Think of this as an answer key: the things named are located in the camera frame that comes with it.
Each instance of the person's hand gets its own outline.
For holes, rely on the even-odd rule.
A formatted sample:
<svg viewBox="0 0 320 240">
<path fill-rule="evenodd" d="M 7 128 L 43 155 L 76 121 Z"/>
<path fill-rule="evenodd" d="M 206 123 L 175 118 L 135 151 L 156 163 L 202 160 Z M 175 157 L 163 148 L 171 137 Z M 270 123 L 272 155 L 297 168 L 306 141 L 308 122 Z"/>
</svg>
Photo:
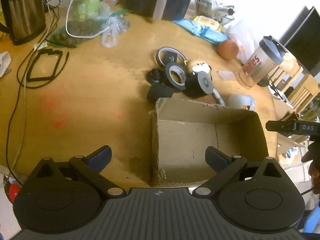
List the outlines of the person's hand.
<svg viewBox="0 0 320 240">
<path fill-rule="evenodd" d="M 308 161 L 312 160 L 312 156 L 311 153 L 307 152 L 302 158 L 301 158 L 301 162 L 306 163 Z M 320 183 L 320 172 L 318 171 L 318 169 L 316 168 L 314 162 L 312 162 L 310 164 L 309 167 L 309 175 L 311 176 L 311 183 L 312 186 L 317 185 L 318 183 Z M 312 190 L 312 192 L 314 194 L 320 194 L 320 186 L 316 187 Z"/>
</svg>

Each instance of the round wooden table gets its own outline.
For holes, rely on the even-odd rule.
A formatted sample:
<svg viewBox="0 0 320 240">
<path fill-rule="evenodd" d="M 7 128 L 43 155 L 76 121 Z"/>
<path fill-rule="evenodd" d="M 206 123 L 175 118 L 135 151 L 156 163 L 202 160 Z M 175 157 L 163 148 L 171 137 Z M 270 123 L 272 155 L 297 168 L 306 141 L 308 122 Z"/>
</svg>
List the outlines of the round wooden table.
<svg viewBox="0 0 320 240">
<path fill-rule="evenodd" d="M 151 24 L 136 15 L 126 18 L 131 27 L 119 37 L 115 47 L 101 46 L 97 37 L 70 49 L 66 67 L 56 80 L 43 88 L 27 89 L 26 125 L 16 171 L 30 174 L 43 157 L 64 162 L 109 145 L 112 162 L 101 174 L 124 188 L 147 186 L 151 176 L 150 113 L 154 104 L 146 100 L 150 84 L 145 74 L 156 67 L 155 53 L 163 46 L 178 49 L 189 60 L 201 58 L 207 62 L 213 69 L 214 87 L 225 101 L 231 94 L 252 95 L 263 127 L 268 120 L 276 119 L 268 88 L 255 86 L 246 90 L 237 81 L 219 78 L 219 70 L 239 70 L 237 61 L 222 59 L 210 43 L 172 22 Z M 35 42 L 13 46 L 8 36 L 0 42 L 0 52 L 7 50 L 12 57 L 12 72 L 0 79 L 0 164 L 4 166 L 7 127 L 19 87 L 16 71 Z M 62 50 L 64 62 L 68 49 Z M 54 66 L 55 61 L 45 57 L 37 63 L 38 72 L 51 71 Z M 21 142 L 23 97 L 22 89 L 11 126 L 10 163 Z M 212 97 L 201 100 L 214 103 Z M 265 135 L 269 155 L 275 157 L 277 133 L 265 130 Z"/>
</svg>

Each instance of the open cardboard box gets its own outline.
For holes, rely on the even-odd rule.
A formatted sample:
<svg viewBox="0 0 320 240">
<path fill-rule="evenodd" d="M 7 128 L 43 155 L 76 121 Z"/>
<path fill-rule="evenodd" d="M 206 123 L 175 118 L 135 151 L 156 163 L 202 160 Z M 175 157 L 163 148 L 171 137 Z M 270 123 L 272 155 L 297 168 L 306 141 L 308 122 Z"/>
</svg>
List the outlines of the open cardboard box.
<svg viewBox="0 0 320 240">
<path fill-rule="evenodd" d="M 158 99 L 152 118 L 154 186 L 192 186 L 210 179 L 215 173 L 205 162 L 208 146 L 249 161 L 268 156 L 256 112 L 178 98 Z"/>
</svg>

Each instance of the blue package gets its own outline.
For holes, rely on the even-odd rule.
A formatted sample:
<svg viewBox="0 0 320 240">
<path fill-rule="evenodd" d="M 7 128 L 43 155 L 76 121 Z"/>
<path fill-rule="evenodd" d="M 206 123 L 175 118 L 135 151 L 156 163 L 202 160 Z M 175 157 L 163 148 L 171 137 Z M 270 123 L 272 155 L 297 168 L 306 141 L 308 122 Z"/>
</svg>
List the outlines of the blue package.
<svg viewBox="0 0 320 240">
<path fill-rule="evenodd" d="M 175 24 L 181 26 L 193 35 L 200 37 L 214 45 L 219 45 L 221 42 L 228 40 L 228 36 L 225 34 L 212 30 L 209 27 L 202 27 L 199 23 L 188 19 L 181 19 L 173 21 Z"/>
</svg>

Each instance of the roll of tape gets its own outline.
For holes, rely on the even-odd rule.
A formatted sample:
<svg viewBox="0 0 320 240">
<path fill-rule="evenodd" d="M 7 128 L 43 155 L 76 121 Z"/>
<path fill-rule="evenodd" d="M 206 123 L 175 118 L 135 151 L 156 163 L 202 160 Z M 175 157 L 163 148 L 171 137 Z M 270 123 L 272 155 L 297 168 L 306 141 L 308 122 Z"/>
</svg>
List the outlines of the roll of tape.
<svg viewBox="0 0 320 240">
<path fill-rule="evenodd" d="M 210 95 L 213 91 L 211 78 L 204 71 L 200 71 L 195 74 L 189 74 L 185 87 L 185 95 L 195 99 Z"/>
<path fill-rule="evenodd" d="M 171 48 L 171 47 L 162 47 L 158 50 L 158 52 L 156 53 L 156 61 L 158 63 L 158 65 L 160 67 L 165 67 L 165 64 L 164 62 L 161 60 L 161 57 L 160 57 L 160 54 L 162 52 L 165 52 L 165 51 L 171 51 L 171 52 L 174 52 L 174 53 L 177 53 L 178 54 L 178 57 L 183 61 L 187 61 L 186 57 L 178 50 L 174 49 L 174 48 Z"/>
<path fill-rule="evenodd" d="M 165 66 L 165 78 L 164 83 L 167 86 L 170 86 L 172 88 L 178 89 L 178 90 L 185 90 L 185 82 L 187 79 L 187 73 L 184 67 L 176 62 L 170 62 Z M 176 73 L 180 81 L 177 81 L 173 77 L 173 73 Z"/>
</svg>

